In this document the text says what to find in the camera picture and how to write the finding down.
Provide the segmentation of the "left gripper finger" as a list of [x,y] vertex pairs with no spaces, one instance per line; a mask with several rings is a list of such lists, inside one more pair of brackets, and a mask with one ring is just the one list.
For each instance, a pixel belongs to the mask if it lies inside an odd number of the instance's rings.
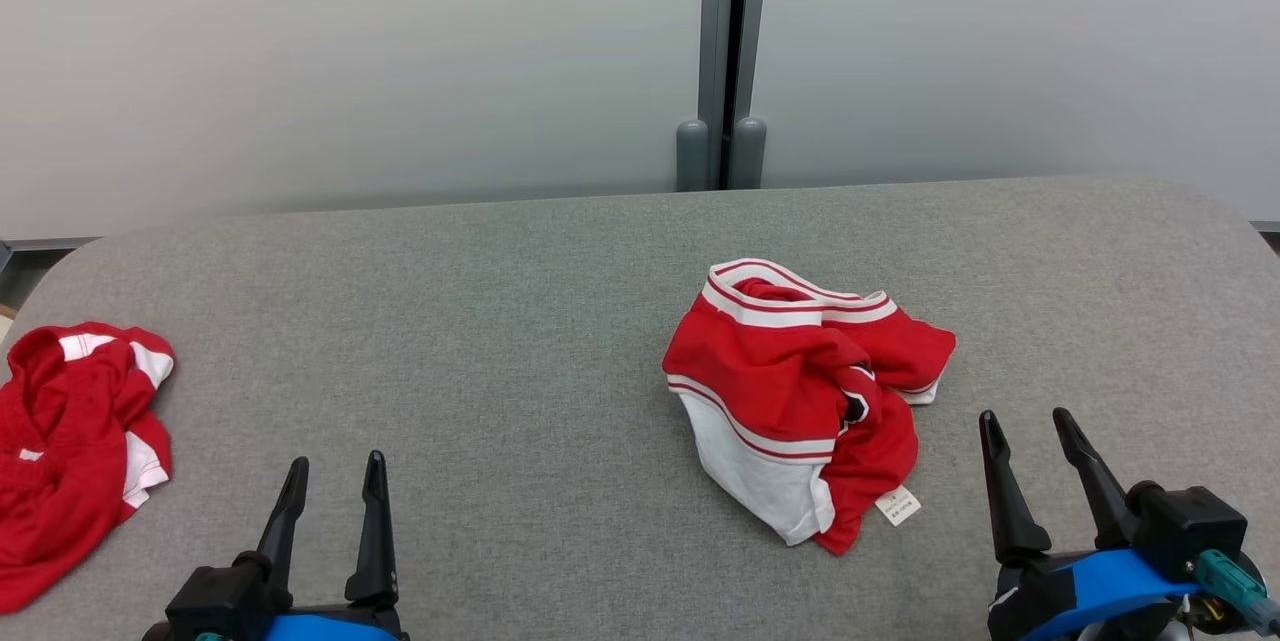
[[346,582],[351,606],[394,606],[399,600],[387,459],[370,450],[362,484],[364,521],[355,573]]
[[256,549],[237,557],[236,572],[250,585],[289,583],[294,531],[305,512],[308,470],[306,457],[293,459]]

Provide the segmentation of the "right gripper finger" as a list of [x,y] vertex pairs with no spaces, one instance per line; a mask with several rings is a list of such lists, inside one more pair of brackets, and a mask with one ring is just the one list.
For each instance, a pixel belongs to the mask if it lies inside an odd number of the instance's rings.
[[1129,548],[1138,519],[1126,505],[1125,491],[1098,450],[1075,422],[1070,409],[1055,408],[1053,426],[1062,454],[1078,473],[1094,522],[1094,548],[1111,550]]
[[1048,557],[1048,532],[1036,523],[1010,464],[1011,450],[993,409],[978,418],[995,558],[1001,566],[1029,566]]

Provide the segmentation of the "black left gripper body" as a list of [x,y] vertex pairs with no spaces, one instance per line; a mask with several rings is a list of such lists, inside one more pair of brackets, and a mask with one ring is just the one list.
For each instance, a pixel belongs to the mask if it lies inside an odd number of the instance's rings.
[[324,605],[296,606],[288,610],[288,615],[315,614],[340,621],[366,623],[387,629],[397,635],[401,640],[410,640],[404,629],[401,615],[394,604],[389,603],[333,603]]

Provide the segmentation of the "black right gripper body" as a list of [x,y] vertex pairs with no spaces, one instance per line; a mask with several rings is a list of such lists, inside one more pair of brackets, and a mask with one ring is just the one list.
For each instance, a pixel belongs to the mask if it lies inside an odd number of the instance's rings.
[[1079,553],[996,558],[996,596],[988,608],[991,641],[1027,641],[1030,632],[1075,606],[1075,582],[1055,576],[1079,562]]

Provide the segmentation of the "red white shorts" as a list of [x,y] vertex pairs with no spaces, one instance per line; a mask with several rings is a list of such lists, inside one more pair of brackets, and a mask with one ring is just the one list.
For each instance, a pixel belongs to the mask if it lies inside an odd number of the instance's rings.
[[87,559],[173,473],[152,404],[175,368],[146,328],[35,328],[0,385],[0,615]]

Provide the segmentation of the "red white basketball jersey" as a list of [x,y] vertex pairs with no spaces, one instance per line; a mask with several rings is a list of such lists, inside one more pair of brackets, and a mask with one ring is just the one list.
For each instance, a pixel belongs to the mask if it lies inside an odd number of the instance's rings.
[[957,340],[883,293],[818,287],[765,258],[709,267],[662,368],[703,470],[788,546],[842,557],[901,493]]

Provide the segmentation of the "grey post in background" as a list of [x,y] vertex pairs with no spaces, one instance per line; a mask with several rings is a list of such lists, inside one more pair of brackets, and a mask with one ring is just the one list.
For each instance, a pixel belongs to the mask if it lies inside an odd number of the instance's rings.
[[699,193],[709,187],[710,131],[705,122],[682,122],[675,132],[676,191]]

